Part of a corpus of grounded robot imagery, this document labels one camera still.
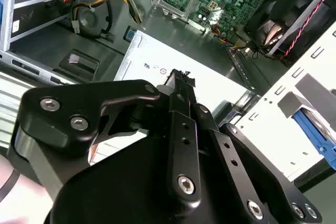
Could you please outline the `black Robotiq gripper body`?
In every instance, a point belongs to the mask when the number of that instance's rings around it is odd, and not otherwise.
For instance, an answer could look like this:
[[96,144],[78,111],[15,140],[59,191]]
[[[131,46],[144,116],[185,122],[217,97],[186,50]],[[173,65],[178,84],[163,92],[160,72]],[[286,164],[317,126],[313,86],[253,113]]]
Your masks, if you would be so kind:
[[167,144],[137,141],[75,175],[60,191],[51,223],[248,223],[217,160],[199,152],[202,200],[187,216],[167,190]]

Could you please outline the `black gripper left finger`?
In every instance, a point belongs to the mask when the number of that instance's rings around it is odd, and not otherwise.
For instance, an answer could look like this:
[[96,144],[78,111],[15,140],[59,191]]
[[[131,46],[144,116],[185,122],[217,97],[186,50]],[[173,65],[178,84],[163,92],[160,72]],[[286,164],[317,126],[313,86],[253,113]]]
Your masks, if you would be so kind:
[[144,139],[167,144],[167,190],[178,205],[198,205],[196,123],[187,73],[160,88],[145,80],[34,88],[23,95],[9,152],[28,164],[53,203],[75,175]]

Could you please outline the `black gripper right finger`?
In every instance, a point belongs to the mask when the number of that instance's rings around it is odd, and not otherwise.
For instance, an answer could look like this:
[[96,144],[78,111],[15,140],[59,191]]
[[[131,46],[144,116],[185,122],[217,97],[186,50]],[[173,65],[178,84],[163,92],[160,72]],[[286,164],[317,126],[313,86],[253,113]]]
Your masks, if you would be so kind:
[[322,215],[303,193],[232,124],[218,128],[207,107],[196,102],[195,80],[186,93],[205,146],[227,185],[228,223],[321,223]]

